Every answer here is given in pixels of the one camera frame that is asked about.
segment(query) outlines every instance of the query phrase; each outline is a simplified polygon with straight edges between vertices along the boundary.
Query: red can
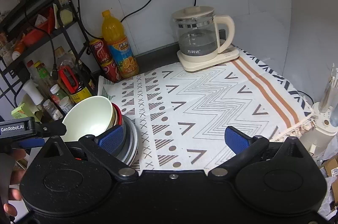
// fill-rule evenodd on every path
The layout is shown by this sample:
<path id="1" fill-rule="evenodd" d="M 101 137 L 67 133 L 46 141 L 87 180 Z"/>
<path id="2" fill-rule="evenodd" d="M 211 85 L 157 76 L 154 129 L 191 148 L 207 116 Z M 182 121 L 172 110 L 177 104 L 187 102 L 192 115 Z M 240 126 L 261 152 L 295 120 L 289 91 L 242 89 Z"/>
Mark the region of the red can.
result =
<path id="1" fill-rule="evenodd" d="M 89 44 L 92 48 L 95 58 L 101 65 L 112 58 L 107 43 L 104 40 L 94 39 Z"/>
<path id="2" fill-rule="evenodd" d="M 121 79 L 119 69 L 113 59 L 110 61 L 101 64 L 101 67 L 104 69 L 107 79 L 113 81 L 114 83 L 118 82 Z"/>

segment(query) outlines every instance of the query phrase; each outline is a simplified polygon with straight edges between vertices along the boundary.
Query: glass kettle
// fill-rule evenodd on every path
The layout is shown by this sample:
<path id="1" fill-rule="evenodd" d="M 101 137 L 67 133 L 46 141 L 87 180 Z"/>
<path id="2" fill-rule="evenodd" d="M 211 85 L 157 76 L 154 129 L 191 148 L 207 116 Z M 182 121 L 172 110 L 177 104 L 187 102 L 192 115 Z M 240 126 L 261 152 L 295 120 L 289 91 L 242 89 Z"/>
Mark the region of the glass kettle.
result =
<path id="1" fill-rule="evenodd" d="M 206 62 L 226 50 L 234 39 L 234 20 L 215 15 L 213 7 L 186 7 L 172 14 L 180 51 L 184 60 Z M 218 24 L 228 27 L 228 37 L 220 45 Z"/>

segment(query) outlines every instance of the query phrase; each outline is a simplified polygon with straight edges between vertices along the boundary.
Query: finger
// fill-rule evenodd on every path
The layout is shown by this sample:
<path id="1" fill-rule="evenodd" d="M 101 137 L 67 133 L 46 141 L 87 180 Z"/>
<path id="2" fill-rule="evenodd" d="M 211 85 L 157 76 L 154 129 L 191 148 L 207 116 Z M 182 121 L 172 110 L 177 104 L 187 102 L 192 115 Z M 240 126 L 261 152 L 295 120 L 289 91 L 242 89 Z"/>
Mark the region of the finger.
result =
<path id="1" fill-rule="evenodd" d="M 10 188 L 8 191 L 8 200 L 17 200 L 22 199 L 20 191 L 18 189 Z"/>
<path id="2" fill-rule="evenodd" d="M 11 204 L 4 204 L 3 209 L 5 210 L 6 213 L 10 214 L 11 216 L 17 216 L 18 215 L 18 211 Z"/>
<path id="3" fill-rule="evenodd" d="M 26 170 L 13 171 L 11 175 L 10 185 L 19 184 Z"/>
<path id="4" fill-rule="evenodd" d="M 11 153 L 11 157 L 15 159 L 15 161 L 18 161 L 26 156 L 26 152 L 23 149 L 17 149 L 13 150 Z"/>

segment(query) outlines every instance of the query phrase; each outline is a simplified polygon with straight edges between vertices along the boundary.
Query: red bottle handle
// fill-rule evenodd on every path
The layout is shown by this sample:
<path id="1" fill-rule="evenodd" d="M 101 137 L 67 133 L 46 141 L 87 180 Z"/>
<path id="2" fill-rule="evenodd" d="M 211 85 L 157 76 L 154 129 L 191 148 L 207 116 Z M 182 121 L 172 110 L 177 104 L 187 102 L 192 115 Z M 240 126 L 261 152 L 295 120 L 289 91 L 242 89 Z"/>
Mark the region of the red bottle handle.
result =
<path id="1" fill-rule="evenodd" d="M 72 84 L 69 82 L 67 76 L 65 75 L 64 70 L 67 70 L 67 72 L 71 75 L 71 77 L 73 78 L 73 80 L 75 82 L 75 86 L 72 86 Z M 59 70 L 59 76 L 60 76 L 62 82 L 65 84 L 65 86 L 69 90 L 69 92 L 71 94 L 74 94 L 77 91 L 77 89 L 79 88 L 79 82 L 78 82 L 77 78 L 75 77 L 74 73 L 72 72 L 72 69 L 68 65 L 62 66 Z"/>

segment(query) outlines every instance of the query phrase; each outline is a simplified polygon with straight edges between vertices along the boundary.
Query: tablecloth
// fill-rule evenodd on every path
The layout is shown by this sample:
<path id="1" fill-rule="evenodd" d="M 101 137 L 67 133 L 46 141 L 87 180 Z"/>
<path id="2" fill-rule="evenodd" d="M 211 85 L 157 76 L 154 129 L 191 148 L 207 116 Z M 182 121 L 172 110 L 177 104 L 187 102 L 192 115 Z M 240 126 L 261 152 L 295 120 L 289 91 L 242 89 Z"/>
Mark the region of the tablecloth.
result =
<path id="1" fill-rule="evenodd" d="M 204 169 L 234 156 L 227 126 L 249 136 L 283 141 L 311 127 L 312 109 L 292 84 L 250 53 L 198 72 L 180 63 L 113 84 L 101 77 L 99 95 L 136 125 L 139 146 L 131 165 L 144 169 Z"/>

